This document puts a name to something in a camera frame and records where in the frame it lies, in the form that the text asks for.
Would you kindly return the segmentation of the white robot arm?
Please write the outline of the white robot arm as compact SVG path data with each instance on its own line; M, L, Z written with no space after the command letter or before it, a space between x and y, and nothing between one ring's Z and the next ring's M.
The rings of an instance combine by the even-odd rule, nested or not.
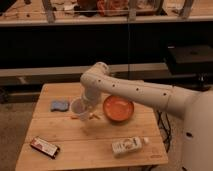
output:
M179 86L119 79L97 62L80 76L83 92L71 102L72 111L86 116L109 93L158 109L184 120L181 167L185 171L213 171L213 90L197 91Z

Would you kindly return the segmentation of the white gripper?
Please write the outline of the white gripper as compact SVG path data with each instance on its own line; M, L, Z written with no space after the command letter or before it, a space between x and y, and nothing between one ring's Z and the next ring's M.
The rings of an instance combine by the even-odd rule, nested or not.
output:
M83 102L81 98L74 99L71 104L71 111L81 121L92 118L92 106Z

